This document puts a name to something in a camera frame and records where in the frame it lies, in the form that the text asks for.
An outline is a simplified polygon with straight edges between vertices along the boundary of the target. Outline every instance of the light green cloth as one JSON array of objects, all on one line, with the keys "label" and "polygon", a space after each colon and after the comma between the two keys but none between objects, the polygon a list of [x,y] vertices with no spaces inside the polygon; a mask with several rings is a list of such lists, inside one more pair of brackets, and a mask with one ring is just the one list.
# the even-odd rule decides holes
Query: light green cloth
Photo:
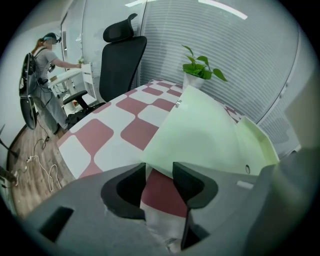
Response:
[{"label": "light green cloth", "polygon": [[225,109],[188,86],[144,149],[141,160],[172,178],[173,162],[258,175],[278,157],[269,138],[249,119],[235,124]]}]

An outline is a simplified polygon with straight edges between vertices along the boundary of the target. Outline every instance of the black office chair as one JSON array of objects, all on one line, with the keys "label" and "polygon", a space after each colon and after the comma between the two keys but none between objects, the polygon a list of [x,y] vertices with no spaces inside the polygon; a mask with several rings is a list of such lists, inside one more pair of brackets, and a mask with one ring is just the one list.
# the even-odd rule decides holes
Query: black office chair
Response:
[{"label": "black office chair", "polygon": [[[109,44],[102,51],[99,92],[106,102],[130,90],[146,49],[147,38],[145,36],[134,37],[131,20],[136,16],[137,14],[133,13],[128,19],[110,25],[103,32],[103,40]],[[82,115],[88,115],[104,103],[89,107],[82,99],[82,96],[87,93],[86,90],[80,91],[65,99],[63,104],[76,100],[83,108]]]}]

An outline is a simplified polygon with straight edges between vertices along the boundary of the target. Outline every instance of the potted plant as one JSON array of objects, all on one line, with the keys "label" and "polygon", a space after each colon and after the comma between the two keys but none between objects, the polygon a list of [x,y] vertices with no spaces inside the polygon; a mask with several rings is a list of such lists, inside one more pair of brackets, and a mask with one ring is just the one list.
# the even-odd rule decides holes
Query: potted plant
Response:
[{"label": "potted plant", "polygon": [[200,89],[201,86],[204,84],[205,80],[211,79],[212,74],[214,74],[222,81],[227,82],[227,79],[225,78],[224,74],[221,72],[220,69],[214,68],[211,71],[208,58],[206,56],[199,56],[198,58],[196,58],[190,47],[185,45],[182,46],[187,48],[191,53],[191,56],[186,55],[187,58],[191,61],[191,63],[182,65],[184,71],[182,88],[183,91],[187,88],[187,86],[193,86],[197,89]]}]

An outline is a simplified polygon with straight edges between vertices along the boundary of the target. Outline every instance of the checkered tablecloth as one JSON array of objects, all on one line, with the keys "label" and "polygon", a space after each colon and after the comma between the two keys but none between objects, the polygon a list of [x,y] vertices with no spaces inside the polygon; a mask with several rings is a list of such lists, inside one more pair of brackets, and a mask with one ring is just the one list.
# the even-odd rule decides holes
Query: checkered tablecloth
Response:
[{"label": "checkered tablecloth", "polygon": [[[133,89],[86,116],[59,141],[61,155],[76,179],[140,163],[140,155],[182,94],[165,80]],[[238,122],[242,115],[220,103]],[[173,180],[149,169],[140,207],[150,230],[163,239],[181,239],[187,206]]]}]

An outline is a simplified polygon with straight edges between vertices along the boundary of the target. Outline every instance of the bag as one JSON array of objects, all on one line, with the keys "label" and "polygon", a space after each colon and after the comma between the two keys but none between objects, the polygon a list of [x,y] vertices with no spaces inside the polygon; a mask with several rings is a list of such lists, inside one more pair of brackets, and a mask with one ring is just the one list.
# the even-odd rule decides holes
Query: bag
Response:
[{"label": "bag", "polygon": [[40,77],[37,77],[37,62],[36,59],[39,54],[46,49],[45,47],[38,50],[36,55],[34,56],[32,53],[28,53],[23,61],[22,72],[19,84],[19,95],[27,96],[34,92],[37,88],[38,83],[44,84],[44,81]]}]

